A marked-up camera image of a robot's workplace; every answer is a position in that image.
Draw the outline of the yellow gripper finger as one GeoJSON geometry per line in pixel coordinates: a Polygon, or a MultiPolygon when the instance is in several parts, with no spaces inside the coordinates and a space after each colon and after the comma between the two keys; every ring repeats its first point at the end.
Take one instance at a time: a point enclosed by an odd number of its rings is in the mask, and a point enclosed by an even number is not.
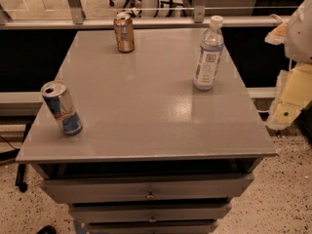
{"type": "Polygon", "coordinates": [[[298,63],[277,78],[276,95],[269,109],[266,126],[271,130],[289,127],[312,101],[312,65],[298,63]]]}
{"type": "Polygon", "coordinates": [[[266,35],[264,41],[275,46],[284,44],[289,22],[276,14],[271,14],[271,17],[277,20],[280,24],[266,35]]]}

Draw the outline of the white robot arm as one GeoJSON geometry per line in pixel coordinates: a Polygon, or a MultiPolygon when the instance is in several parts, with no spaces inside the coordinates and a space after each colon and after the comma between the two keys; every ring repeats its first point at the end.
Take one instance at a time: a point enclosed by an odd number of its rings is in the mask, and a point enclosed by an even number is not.
{"type": "Polygon", "coordinates": [[[266,120],[269,129],[278,131],[289,127],[312,101],[312,0],[304,0],[288,21],[267,34],[265,42],[283,44],[286,57],[296,62],[289,71],[280,71],[266,120]]]}

